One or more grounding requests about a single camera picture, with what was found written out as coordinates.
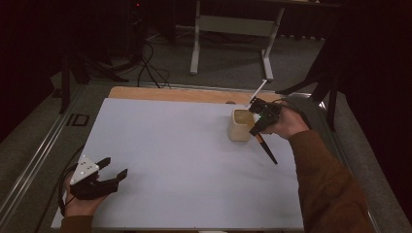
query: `cup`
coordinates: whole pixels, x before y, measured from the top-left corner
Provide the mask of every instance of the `cup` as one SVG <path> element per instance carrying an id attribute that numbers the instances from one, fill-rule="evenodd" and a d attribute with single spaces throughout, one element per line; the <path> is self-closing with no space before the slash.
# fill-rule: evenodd
<path id="1" fill-rule="evenodd" d="M 230 140 L 248 142 L 251 139 L 249 130 L 255 124 L 254 115 L 247 109 L 234 109 L 227 130 Z"/>

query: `white tabletop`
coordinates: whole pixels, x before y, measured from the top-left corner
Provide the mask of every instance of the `white tabletop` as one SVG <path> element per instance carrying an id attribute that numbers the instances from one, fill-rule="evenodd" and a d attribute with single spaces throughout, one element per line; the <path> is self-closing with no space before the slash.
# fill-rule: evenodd
<path id="1" fill-rule="evenodd" d="M 279 164 L 254 139 L 232 142 L 227 127 L 243 106 L 106 99 L 82 154 L 112 157 L 101 181 L 123 169 L 119 191 L 99 207 L 106 229 L 302 229 L 289 142 L 263 135 Z M 62 216 L 57 211 L 53 228 Z"/>

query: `brown sleeve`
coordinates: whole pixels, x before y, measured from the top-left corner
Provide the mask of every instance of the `brown sleeve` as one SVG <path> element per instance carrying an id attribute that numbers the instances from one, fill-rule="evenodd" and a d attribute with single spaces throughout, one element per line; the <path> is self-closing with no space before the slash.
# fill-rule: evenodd
<path id="1" fill-rule="evenodd" d="M 90 233 L 93 216 L 69 216 L 61 221 L 59 233 Z"/>
<path id="2" fill-rule="evenodd" d="M 373 232 L 357 181 L 313 130 L 289 138 L 305 232 Z"/>

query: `desk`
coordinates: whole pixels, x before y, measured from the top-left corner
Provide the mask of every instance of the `desk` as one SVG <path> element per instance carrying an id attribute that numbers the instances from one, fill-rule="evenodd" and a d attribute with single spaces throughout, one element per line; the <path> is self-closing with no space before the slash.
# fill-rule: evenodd
<path id="1" fill-rule="evenodd" d="M 82 154 L 93 161 L 112 157 L 100 173 L 102 180 L 124 168 L 129 172 L 119 192 L 99 208 L 94 227 L 302 229 L 288 141 L 275 135 L 265 138 L 278 154 L 275 166 L 255 140 L 228 140 L 226 127 L 235 106 L 215 103 L 245 103 L 250 94 L 115 87 Z M 278 98 L 270 93 L 259 97 Z M 52 227 L 60 220 L 57 213 Z"/>
<path id="2" fill-rule="evenodd" d="M 273 80 L 272 68 L 270 65 L 269 54 L 272 50 L 282 16 L 285 11 L 285 7 L 288 5 L 306 5 L 315 7 L 328 7 L 339 8 L 341 4 L 325 4 L 319 1 L 309 0 L 261 0 L 260 2 L 273 2 L 280 6 L 277 13 L 274 13 L 274 20 L 257 20 L 257 19 L 245 19 L 235 17 L 216 17 L 205 16 L 200 12 L 200 0 L 196 2 L 196 19 L 194 25 L 194 46 L 191 56 L 190 73 L 197 74 L 197 68 L 199 64 L 199 35 L 200 31 L 213 31 L 222 33 L 235 33 L 243 35 L 253 35 L 268 38 L 268 45 L 266 49 L 261 51 L 261 58 L 263 62 L 263 68 L 265 78 L 269 81 Z"/>

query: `gray floor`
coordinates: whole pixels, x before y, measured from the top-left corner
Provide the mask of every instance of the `gray floor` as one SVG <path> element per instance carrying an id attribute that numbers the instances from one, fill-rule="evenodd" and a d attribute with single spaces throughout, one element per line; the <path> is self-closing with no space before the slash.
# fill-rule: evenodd
<path id="1" fill-rule="evenodd" d="M 192 76 L 189 74 L 193 45 L 190 34 L 191 32 L 188 36 L 178 38 L 174 45 L 164 43 L 164 39 L 160 37 L 151 38 L 151 45 L 154 47 L 151 63 L 156 68 L 170 72 L 168 81 L 172 87 L 195 85 L 253 90 L 261 84 L 263 70 L 259 51 L 265 47 L 265 39 L 226 45 L 202 39 L 199 71 L 196 76 Z M 276 40 L 270 55 L 275 81 L 267 84 L 264 89 L 279 90 L 302 81 L 322 45 L 322 41 L 314 40 Z M 73 84 L 73 105 L 68 113 L 90 116 L 86 127 L 65 126 L 69 115 L 59 115 L 59 99 L 50 97 L 0 145 L 0 200 L 6 200 L 30 159 L 43 155 L 37 175 L 29 180 L 30 185 L 26 186 L 27 189 L 22 190 L 25 194 L 21 195 L 19 204 L 12 210 L 13 214 L 10 218 L 3 218 L 4 232 L 35 231 L 42 218 L 41 214 L 47 207 L 48 199 L 53 194 L 58 174 L 71 155 L 86 141 L 103 99 L 107 97 L 112 86 L 135 86 L 140 69 L 141 67 L 137 67 L 127 74 L 120 72 L 124 74 L 122 77 L 130 80 L 129 83 L 113 83 L 93 77 L 89 85 Z M 59 87 L 59 74 L 51 78 L 55 81 L 56 87 Z M 141 85 L 149 85 L 149 81 L 145 73 Z M 311 93 L 313 88 L 312 84 L 300 92 Z M 344 153 L 348 166 L 360 181 L 379 231 L 412 232 L 342 94 L 337 98 L 335 127 L 336 133 L 332 135 L 338 139 L 338 149 Z M 51 129 L 56 129 L 59 134 L 48 135 Z M 44 139 L 49 139 L 51 143 L 43 145 Z M 55 200 L 54 195 L 39 232 L 56 232 L 50 229 L 57 210 Z"/>

